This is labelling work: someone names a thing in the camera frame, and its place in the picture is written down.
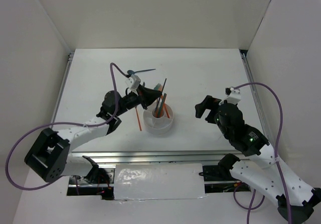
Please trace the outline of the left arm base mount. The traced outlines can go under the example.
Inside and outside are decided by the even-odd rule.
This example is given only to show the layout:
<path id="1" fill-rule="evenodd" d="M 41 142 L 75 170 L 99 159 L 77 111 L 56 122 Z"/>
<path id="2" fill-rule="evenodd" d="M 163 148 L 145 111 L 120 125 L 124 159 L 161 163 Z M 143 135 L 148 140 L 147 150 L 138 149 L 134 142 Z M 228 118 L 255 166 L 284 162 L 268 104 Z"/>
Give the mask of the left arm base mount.
<path id="1" fill-rule="evenodd" d="M 102 200 L 114 200 L 115 168 L 102 168 L 91 161 L 92 168 L 85 176 L 69 178 L 67 196 L 100 196 Z"/>

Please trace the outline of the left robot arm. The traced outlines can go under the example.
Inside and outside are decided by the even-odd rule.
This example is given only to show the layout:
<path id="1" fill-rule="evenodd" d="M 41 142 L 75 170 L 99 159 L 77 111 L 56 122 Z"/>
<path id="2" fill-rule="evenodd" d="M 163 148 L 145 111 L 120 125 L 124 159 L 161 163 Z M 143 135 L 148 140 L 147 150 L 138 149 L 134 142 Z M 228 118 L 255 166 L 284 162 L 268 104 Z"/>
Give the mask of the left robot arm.
<path id="1" fill-rule="evenodd" d="M 74 157 L 72 151 L 111 134 L 121 124 L 121 114 L 138 105 L 147 108 L 160 96 L 159 90 L 142 85 L 125 96 L 109 91 L 99 113 L 85 124 L 58 131 L 43 129 L 26 154 L 25 163 L 47 183 L 61 176 L 80 176 L 87 183 L 94 183 L 99 177 L 98 164 L 88 156 Z"/>

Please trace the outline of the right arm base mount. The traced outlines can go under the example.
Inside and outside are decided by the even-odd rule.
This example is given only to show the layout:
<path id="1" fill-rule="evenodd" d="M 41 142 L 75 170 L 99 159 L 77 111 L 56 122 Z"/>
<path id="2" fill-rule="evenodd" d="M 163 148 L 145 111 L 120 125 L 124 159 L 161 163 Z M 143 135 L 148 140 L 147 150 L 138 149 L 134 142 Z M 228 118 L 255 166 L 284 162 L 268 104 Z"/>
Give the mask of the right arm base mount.
<path id="1" fill-rule="evenodd" d="M 225 193 L 225 192 L 247 192 L 250 187 L 242 184 L 230 174 L 232 165 L 239 162 L 240 159 L 233 155 L 225 155 L 216 165 L 204 165 L 202 172 L 205 183 L 205 193 Z"/>

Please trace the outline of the orange plastic knife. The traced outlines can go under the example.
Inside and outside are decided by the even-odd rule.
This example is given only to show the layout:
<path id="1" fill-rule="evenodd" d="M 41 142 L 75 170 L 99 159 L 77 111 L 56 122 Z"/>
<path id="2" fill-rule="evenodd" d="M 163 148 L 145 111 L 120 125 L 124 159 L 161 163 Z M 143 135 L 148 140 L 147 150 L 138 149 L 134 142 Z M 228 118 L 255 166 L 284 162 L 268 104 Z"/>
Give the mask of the orange plastic knife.
<path id="1" fill-rule="evenodd" d="M 168 108 L 167 108 L 166 104 L 164 104 L 164 110 L 165 110 L 167 118 L 170 119 L 171 117 L 170 117 L 170 114 L 169 114 L 169 111 L 168 111 Z"/>

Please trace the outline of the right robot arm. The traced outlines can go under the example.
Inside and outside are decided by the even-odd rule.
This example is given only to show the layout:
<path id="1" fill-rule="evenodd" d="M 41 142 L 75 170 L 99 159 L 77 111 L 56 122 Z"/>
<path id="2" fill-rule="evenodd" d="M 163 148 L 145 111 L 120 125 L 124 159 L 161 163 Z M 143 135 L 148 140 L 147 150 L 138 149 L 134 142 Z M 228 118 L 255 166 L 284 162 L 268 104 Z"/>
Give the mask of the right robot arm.
<path id="1" fill-rule="evenodd" d="M 303 223 L 320 203 L 320 188 L 313 188 L 297 176 L 289 166 L 274 155 L 274 147 L 256 128 L 245 123 L 236 104 L 206 96 L 195 106 L 196 117 L 216 124 L 231 146 L 254 162 L 261 170 L 251 168 L 233 154 L 227 154 L 218 163 L 221 178 L 240 180 L 267 197 L 284 219 Z"/>

